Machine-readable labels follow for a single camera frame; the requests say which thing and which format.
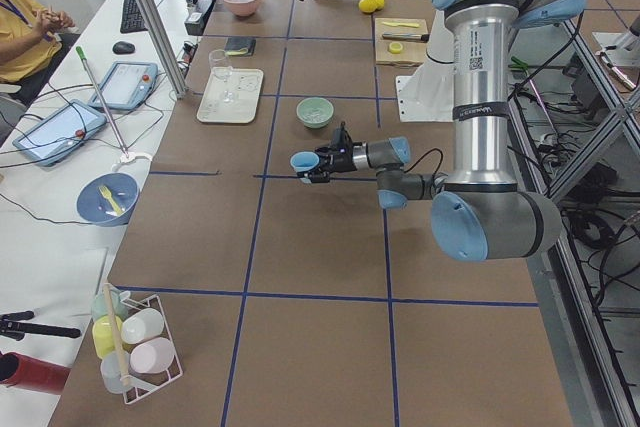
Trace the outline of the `light blue plastic cup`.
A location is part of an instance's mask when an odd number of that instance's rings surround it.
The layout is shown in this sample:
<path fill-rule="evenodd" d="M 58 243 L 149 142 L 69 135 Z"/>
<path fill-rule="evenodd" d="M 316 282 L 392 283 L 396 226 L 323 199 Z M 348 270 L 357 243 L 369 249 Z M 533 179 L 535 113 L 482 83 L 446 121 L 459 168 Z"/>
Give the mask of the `light blue plastic cup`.
<path fill-rule="evenodd" d="M 319 163 L 320 157 L 311 151 L 297 152 L 290 158 L 290 165 L 296 173 L 313 170 Z"/>

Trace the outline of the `green bowl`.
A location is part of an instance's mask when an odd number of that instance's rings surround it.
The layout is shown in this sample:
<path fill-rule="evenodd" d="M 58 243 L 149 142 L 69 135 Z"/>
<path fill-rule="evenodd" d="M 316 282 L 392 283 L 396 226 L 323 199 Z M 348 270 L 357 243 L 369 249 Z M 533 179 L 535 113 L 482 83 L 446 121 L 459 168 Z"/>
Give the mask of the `green bowl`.
<path fill-rule="evenodd" d="M 325 127 L 334 115 L 333 104 L 322 97 L 309 97 L 301 100 L 296 107 L 299 121 L 308 128 Z"/>

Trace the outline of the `blue bowl with fork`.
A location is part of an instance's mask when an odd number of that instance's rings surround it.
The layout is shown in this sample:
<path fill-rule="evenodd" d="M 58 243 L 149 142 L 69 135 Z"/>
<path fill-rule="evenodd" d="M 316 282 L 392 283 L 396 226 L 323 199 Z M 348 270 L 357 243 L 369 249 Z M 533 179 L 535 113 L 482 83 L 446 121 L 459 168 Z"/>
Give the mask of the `blue bowl with fork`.
<path fill-rule="evenodd" d="M 102 175 L 89 182 L 76 201 L 78 214 L 87 222 L 101 227 L 126 225 L 136 206 L 139 187 L 125 173 Z"/>

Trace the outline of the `yellow lemon front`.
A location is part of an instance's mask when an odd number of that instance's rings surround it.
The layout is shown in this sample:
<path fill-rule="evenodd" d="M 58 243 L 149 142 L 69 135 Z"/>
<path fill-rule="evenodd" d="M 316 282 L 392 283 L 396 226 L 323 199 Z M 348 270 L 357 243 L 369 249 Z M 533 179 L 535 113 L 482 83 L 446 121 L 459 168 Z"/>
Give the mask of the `yellow lemon front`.
<path fill-rule="evenodd" d="M 376 0 L 360 0 L 358 8 L 364 14 L 372 14 L 378 10 L 378 3 Z"/>

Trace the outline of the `grey yellow folded cloth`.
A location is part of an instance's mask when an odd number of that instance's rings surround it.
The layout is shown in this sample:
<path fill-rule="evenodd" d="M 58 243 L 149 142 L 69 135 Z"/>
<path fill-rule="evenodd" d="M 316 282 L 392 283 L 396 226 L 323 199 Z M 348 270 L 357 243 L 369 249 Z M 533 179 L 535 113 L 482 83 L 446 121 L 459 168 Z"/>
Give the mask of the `grey yellow folded cloth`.
<path fill-rule="evenodd" d="M 227 39 L 224 51 L 228 56 L 249 57 L 253 55 L 255 47 L 254 37 L 234 36 Z"/>

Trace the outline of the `wooden cutting board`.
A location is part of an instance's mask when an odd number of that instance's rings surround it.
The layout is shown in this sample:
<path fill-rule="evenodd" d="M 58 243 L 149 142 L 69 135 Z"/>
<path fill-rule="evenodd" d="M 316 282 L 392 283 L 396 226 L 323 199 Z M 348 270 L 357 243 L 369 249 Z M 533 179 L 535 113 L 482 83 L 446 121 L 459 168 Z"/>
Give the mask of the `wooden cutting board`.
<path fill-rule="evenodd" d="M 378 65 L 420 65 L 426 58 L 429 30 L 424 19 L 377 18 L 374 27 Z"/>

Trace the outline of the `cream bear tray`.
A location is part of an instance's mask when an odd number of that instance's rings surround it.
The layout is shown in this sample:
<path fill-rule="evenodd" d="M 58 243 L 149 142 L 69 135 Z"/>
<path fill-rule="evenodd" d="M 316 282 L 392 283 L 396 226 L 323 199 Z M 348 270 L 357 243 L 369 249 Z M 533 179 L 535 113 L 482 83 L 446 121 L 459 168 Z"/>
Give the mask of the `cream bear tray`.
<path fill-rule="evenodd" d="M 233 69 L 227 83 L 210 73 L 196 118 L 202 123 L 246 124 L 254 120 L 264 73 Z"/>

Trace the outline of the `clear wine glass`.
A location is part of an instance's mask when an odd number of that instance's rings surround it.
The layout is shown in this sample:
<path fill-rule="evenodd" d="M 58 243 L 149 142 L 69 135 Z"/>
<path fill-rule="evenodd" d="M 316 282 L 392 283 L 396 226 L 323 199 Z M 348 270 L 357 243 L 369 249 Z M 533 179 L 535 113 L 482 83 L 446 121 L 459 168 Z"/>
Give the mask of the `clear wine glass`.
<path fill-rule="evenodd" d="M 215 49 L 209 53 L 208 60 L 214 77 L 223 84 L 221 100 L 225 103 L 233 102 L 235 100 L 234 93 L 229 88 L 233 68 L 227 52 L 224 49 Z"/>

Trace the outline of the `black keyboard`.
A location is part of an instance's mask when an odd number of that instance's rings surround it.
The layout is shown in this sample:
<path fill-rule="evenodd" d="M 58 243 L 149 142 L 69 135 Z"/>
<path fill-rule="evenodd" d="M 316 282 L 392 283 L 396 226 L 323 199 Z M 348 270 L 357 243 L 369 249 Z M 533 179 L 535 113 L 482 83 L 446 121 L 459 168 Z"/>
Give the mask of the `black keyboard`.
<path fill-rule="evenodd" d="M 120 32 L 128 34 L 146 30 L 147 27 L 136 0 L 123 0 Z"/>

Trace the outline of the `blue teach pendant far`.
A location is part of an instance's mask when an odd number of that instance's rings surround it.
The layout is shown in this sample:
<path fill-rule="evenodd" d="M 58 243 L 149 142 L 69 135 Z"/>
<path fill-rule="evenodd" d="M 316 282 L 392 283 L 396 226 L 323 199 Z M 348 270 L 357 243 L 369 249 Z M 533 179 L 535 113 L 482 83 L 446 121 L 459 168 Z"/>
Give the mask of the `blue teach pendant far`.
<path fill-rule="evenodd" d="M 106 105 L 116 111 L 132 111 L 154 89 L 158 65 L 143 62 L 114 62 L 99 83 Z"/>

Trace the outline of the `blue teach pendant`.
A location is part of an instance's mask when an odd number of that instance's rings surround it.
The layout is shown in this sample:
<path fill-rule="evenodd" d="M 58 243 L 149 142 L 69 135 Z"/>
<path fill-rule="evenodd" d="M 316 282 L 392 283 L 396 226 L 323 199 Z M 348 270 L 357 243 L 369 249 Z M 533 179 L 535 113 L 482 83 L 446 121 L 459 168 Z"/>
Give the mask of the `blue teach pendant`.
<path fill-rule="evenodd" d="M 12 145 L 30 161 L 48 167 L 70 155 L 106 123 L 103 113 L 79 100 L 71 100 L 19 135 Z"/>
<path fill-rule="evenodd" d="M 106 105 L 116 111 L 132 111 L 154 89 L 158 65 L 143 62 L 114 62 L 99 83 Z"/>

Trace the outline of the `yellow plastic fork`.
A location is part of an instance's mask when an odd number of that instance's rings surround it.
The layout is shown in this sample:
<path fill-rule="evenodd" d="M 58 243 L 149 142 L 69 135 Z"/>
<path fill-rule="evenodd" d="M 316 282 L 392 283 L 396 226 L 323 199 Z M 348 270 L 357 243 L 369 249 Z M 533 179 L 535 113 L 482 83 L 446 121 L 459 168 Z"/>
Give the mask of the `yellow plastic fork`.
<path fill-rule="evenodd" d="M 113 193 L 111 190 L 104 184 L 98 187 L 101 196 L 109 203 L 111 209 L 114 212 L 115 216 L 121 216 L 124 213 L 123 208 L 118 204 L 116 199 L 113 197 Z"/>

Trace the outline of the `blue teach pendant near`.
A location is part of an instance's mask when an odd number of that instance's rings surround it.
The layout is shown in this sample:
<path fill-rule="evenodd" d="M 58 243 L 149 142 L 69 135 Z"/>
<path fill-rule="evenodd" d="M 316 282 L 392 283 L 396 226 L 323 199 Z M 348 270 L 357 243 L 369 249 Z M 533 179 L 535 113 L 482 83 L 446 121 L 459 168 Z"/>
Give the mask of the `blue teach pendant near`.
<path fill-rule="evenodd" d="M 71 100 L 19 135 L 12 145 L 30 161 L 48 167 L 70 155 L 106 123 L 103 113 L 79 100 Z"/>

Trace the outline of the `person in yellow shirt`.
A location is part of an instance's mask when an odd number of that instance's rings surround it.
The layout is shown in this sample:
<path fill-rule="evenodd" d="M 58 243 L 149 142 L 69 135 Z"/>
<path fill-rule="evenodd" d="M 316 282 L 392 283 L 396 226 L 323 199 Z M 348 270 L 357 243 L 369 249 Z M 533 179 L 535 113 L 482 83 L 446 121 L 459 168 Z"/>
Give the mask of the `person in yellow shirt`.
<path fill-rule="evenodd" d="M 64 11 L 36 0 L 1 0 L 1 81 L 16 85 L 12 97 L 30 105 L 79 35 Z"/>

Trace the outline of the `aluminium frame post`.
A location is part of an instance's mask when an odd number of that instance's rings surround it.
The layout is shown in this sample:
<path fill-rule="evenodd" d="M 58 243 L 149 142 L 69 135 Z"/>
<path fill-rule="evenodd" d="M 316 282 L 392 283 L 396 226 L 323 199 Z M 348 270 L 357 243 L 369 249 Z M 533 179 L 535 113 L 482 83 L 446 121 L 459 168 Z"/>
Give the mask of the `aluminium frame post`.
<path fill-rule="evenodd" d="M 154 0 L 136 0 L 136 2 L 175 96 L 177 99 L 182 99 L 187 93 L 187 85 L 174 57 L 173 48 L 155 2 Z"/>

